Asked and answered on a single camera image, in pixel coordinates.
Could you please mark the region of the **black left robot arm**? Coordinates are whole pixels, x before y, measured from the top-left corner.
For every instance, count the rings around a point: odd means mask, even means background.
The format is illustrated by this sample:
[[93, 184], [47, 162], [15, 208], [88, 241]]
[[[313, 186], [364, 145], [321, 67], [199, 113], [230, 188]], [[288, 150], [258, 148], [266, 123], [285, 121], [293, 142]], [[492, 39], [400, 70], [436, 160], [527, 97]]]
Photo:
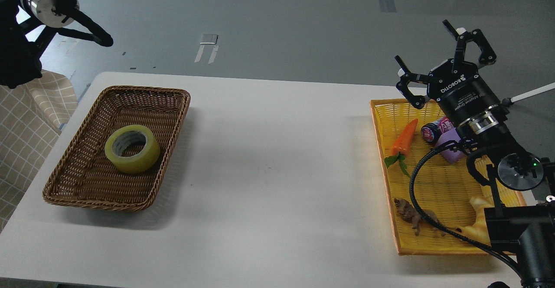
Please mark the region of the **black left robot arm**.
[[13, 90], [39, 79], [40, 57], [56, 35], [103, 47], [114, 43], [78, 0], [0, 0], [0, 84]]

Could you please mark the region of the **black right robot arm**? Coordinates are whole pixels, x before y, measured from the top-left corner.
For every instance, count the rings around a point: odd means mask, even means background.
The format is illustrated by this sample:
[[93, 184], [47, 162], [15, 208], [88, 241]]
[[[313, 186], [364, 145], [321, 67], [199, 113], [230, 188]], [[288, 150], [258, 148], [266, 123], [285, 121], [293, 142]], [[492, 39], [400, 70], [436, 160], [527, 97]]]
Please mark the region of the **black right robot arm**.
[[[554, 162], [539, 158], [513, 137], [506, 125], [509, 102], [480, 76], [497, 56], [480, 29], [443, 25], [456, 41], [452, 58], [429, 73], [414, 73], [400, 56], [396, 87], [416, 109], [434, 101], [454, 124], [459, 140], [433, 148], [417, 163], [408, 184], [416, 213], [424, 221], [509, 266], [523, 288], [554, 286]], [[462, 151], [472, 178], [490, 190], [492, 206], [481, 211], [489, 243], [446, 228], [420, 207], [415, 182], [426, 162], [443, 151]]]

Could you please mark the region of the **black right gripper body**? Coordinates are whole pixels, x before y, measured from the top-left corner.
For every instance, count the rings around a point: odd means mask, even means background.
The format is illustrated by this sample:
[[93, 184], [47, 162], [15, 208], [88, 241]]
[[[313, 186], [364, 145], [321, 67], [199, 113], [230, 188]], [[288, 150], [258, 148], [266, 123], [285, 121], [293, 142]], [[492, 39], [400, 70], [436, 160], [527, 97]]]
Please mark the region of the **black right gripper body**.
[[429, 76], [441, 82], [428, 84], [428, 97], [439, 104], [453, 124], [460, 126], [501, 103], [478, 74], [476, 64], [463, 62], [456, 73], [452, 72], [452, 68], [453, 63], [446, 60], [429, 72]]

